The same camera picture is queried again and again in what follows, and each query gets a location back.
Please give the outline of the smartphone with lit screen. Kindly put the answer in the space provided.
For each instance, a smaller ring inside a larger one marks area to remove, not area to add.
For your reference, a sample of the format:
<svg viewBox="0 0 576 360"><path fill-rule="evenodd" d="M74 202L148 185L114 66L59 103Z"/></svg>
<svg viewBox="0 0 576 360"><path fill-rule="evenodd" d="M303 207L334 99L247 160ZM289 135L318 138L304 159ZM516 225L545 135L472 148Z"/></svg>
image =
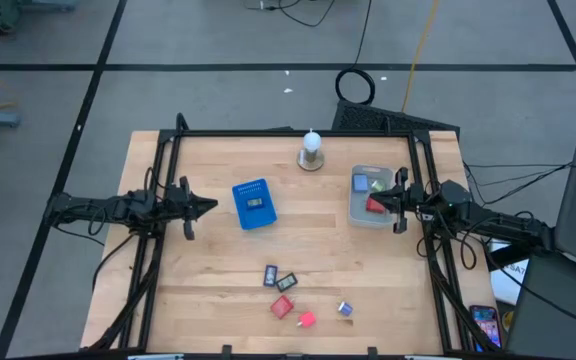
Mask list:
<svg viewBox="0 0 576 360"><path fill-rule="evenodd" d="M471 305L470 313L487 337L498 347L502 347L499 318L497 310L483 305Z"/></svg>

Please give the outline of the blue plastic slotted basket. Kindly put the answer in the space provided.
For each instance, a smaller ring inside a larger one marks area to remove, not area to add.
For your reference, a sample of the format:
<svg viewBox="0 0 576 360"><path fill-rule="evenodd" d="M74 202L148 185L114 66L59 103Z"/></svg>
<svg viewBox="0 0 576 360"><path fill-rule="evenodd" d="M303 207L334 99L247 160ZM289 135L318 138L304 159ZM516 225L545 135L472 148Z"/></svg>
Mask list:
<svg viewBox="0 0 576 360"><path fill-rule="evenodd" d="M235 185L232 188L232 193L240 226L243 230L267 226L277 220L277 214L265 179L257 179ZM251 198L261 198L264 206L248 209L246 201Z"/></svg>

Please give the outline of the large red charger block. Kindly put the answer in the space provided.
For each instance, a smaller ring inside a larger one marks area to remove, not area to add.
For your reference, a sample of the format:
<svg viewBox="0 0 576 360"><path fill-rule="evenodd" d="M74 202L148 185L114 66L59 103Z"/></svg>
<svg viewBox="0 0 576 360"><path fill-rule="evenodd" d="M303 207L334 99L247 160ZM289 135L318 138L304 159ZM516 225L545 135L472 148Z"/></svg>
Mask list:
<svg viewBox="0 0 576 360"><path fill-rule="evenodd" d="M279 296L271 305L270 311L277 319L283 319L294 309L294 300L286 295Z"/></svg>

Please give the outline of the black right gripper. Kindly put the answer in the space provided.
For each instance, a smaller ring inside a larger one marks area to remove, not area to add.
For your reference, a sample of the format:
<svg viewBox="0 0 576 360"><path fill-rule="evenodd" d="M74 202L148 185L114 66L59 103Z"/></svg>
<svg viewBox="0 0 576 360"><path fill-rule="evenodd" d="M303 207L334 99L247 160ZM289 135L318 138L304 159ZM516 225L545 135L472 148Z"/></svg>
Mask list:
<svg viewBox="0 0 576 360"><path fill-rule="evenodd" d="M386 213L395 213L397 221L393 225L395 234L404 233L407 230L406 211L415 212L424 200L424 189L419 184L407 186L409 171L406 167L401 167L395 173L395 186L382 192L384 198L394 198L394 203L387 200L385 204L379 202L386 208Z"/></svg>

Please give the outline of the white printed paper sign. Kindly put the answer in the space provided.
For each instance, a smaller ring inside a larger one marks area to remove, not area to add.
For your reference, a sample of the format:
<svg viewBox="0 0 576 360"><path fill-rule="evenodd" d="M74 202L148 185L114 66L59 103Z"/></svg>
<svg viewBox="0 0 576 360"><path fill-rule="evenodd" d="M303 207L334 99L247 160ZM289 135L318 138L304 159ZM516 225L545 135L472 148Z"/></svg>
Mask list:
<svg viewBox="0 0 576 360"><path fill-rule="evenodd" d="M490 273L492 289L497 301L509 305L515 305L517 303L521 287L505 275L505 273L510 274L515 280L522 283L528 264L529 260L524 259L511 263L502 270L494 270Z"/></svg>

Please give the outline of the white bulb brass lamp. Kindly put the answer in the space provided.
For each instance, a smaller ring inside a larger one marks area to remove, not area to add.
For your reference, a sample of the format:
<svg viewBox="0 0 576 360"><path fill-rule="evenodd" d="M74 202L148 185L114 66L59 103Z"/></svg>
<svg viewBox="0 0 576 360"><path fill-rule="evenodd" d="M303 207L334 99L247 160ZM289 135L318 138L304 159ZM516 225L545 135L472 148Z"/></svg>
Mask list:
<svg viewBox="0 0 576 360"><path fill-rule="evenodd" d="M321 150L322 138L313 129L310 129L303 137L303 147L297 154L296 162L305 171L317 171L325 162L325 156Z"/></svg>

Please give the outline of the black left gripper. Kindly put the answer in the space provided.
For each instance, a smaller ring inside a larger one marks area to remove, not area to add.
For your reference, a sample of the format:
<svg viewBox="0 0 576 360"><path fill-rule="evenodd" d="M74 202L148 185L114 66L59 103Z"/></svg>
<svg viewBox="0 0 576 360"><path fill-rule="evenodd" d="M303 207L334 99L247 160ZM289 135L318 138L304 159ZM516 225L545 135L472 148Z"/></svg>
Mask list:
<svg viewBox="0 0 576 360"><path fill-rule="evenodd" d="M165 191L164 200L169 203L174 219L182 219L183 232L187 240L194 240L195 233L192 222L212 210L218 205L216 199L205 198L191 193L189 181L186 176L179 179L178 185L171 185Z"/></svg>

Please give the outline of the black perforated panel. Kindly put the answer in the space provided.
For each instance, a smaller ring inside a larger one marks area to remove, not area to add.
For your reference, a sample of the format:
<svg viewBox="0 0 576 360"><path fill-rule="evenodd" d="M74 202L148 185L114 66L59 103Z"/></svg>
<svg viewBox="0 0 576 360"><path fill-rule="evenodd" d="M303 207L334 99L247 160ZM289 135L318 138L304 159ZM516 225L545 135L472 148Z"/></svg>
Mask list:
<svg viewBox="0 0 576 360"><path fill-rule="evenodd" d="M337 103L332 129L452 131L460 136L458 126L343 100Z"/></svg>

